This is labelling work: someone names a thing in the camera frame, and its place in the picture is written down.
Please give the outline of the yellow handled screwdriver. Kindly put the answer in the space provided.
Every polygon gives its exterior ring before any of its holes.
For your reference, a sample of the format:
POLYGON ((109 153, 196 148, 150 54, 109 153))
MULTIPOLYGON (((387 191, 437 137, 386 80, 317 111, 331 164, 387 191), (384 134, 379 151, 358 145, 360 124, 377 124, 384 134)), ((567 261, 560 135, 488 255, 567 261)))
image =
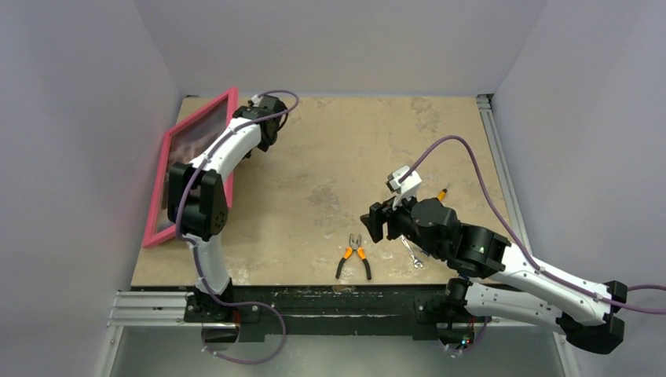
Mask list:
POLYGON ((451 184, 448 183, 437 195, 437 200, 442 202, 448 194, 451 184))

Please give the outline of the pink picture frame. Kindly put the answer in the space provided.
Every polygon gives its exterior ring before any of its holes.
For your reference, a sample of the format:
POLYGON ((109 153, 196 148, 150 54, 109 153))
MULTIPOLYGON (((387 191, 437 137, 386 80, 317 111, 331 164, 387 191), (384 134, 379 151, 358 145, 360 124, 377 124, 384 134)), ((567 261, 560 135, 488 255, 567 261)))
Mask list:
POLYGON ((176 123, 162 139, 143 248, 156 247, 174 238, 175 226, 167 215, 168 170, 174 163, 189 162, 211 146, 228 126, 238 100, 239 90, 235 86, 214 97, 187 95, 182 99, 176 123))

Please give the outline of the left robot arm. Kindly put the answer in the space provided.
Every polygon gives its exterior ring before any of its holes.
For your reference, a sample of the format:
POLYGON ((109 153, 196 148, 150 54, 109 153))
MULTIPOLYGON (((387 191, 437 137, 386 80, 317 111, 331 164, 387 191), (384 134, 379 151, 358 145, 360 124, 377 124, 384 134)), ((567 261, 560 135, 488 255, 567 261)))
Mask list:
POLYGON ((252 99, 233 112, 229 125, 207 149, 168 171, 168 218, 177 239, 192 252, 195 286, 208 294, 203 310, 213 320, 227 320, 234 310, 234 300, 225 294, 231 278, 221 247, 221 231, 229 218, 224 184, 254 149, 265 152, 276 142, 289 111, 278 97, 252 99))

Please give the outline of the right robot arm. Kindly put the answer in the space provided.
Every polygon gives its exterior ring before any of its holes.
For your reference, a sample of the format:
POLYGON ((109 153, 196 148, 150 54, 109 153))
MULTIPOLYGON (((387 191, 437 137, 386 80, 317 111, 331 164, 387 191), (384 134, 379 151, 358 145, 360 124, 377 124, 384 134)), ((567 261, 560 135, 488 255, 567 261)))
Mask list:
POLYGON ((539 325, 596 354, 612 353, 623 342, 625 323, 612 302, 626 302, 625 284, 587 282, 544 262, 532 265, 508 238, 461 222, 436 198, 392 203, 373 203, 360 216, 372 241, 404 237, 459 274, 428 311, 453 320, 502 317, 539 325))

